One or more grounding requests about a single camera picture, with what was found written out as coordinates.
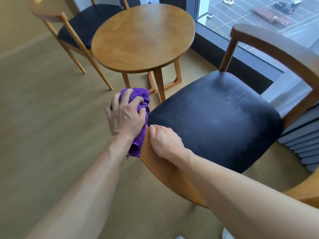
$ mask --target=beige wall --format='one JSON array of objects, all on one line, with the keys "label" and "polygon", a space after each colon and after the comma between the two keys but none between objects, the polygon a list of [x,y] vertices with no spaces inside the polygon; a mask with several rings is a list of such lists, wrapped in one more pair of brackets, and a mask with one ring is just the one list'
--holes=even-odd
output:
[{"label": "beige wall", "polygon": [[[72,17],[64,0],[45,1],[57,4],[68,18]],[[28,0],[0,0],[0,56],[48,32],[42,21],[28,10],[27,3]]]}]

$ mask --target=hand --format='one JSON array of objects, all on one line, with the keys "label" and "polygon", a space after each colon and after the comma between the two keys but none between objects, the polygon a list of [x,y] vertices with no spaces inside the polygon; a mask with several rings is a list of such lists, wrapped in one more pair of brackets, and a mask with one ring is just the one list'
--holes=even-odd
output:
[{"label": "hand", "polygon": [[156,154],[174,163],[176,153],[185,148],[181,138],[171,128],[159,125],[150,125],[149,133]]},{"label": "hand", "polygon": [[125,134],[133,140],[138,136],[145,124],[145,107],[141,108],[139,113],[137,112],[138,105],[144,99],[137,96],[129,103],[132,92],[133,89],[127,89],[122,96],[121,103],[119,103],[121,93],[116,93],[112,99],[113,110],[110,107],[105,110],[112,136]]}]

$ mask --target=baseboard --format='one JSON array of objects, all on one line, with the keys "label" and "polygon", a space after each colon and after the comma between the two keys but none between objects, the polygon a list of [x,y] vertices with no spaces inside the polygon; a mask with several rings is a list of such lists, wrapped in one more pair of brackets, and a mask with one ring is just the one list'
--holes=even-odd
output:
[{"label": "baseboard", "polygon": [[47,39],[50,36],[52,36],[52,34],[49,31],[47,31],[47,32],[41,34],[40,36],[38,36],[38,37],[36,37],[34,39],[31,39],[31,40],[27,41],[26,43],[24,43],[24,44],[22,44],[22,45],[20,45],[18,47],[15,47],[15,48],[13,48],[13,49],[11,49],[11,50],[3,53],[3,54],[0,54],[0,60],[6,58],[8,56],[11,56],[13,54],[16,54],[16,53],[20,52],[21,50],[23,50],[25,48],[28,48],[28,47],[30,47],[30,46],[32,46],[32,45],[34,45],[34,44],[36,44],[36,43],[38,43],[38,42],[40,42],[42,40]]}]

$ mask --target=table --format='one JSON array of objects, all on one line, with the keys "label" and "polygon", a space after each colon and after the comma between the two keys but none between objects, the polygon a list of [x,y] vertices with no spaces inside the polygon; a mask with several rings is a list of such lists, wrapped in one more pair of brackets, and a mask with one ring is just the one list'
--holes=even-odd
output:
[{"label": "table", "polygon": [[[181,83],[178,59],[189,49],[195,36],[192,17],[184,10],[167,4],[147,4],[124,10],[97,30],[92,52],[104,67],[121,72],[130,88],[127,74],[147,72],[155,92],[151,71],[160,102],[165,90]],[[163,84],[162,68],[174,63],[176,79]]]}]

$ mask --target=floor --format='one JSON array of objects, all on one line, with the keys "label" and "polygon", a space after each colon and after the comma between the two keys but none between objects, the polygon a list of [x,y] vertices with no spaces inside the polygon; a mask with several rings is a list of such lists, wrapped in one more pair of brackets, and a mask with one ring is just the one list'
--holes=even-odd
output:
[{"label": "floor", "polygon": [[[104,108],[124,88],[119,73],[102,68],[108,91],[94,68],[77,56],[83,75],[49,38],[0,60],[0,234],[23,238],[88,167],[110,138]],[[183,86],[215,70],[194,51],[181,59]],[[164,83],[174,67],[163,69]],[[146,74],[129,75],[146,87]],[[150,108],[158,105],[151,95]],[[308,176],[295,154],[274,144],[245,174],[283,191]],[[161,184],[138,158],[124,165],[112,211],[100,238],[219,238],[222,226],[207,209],[194,206]]]}]

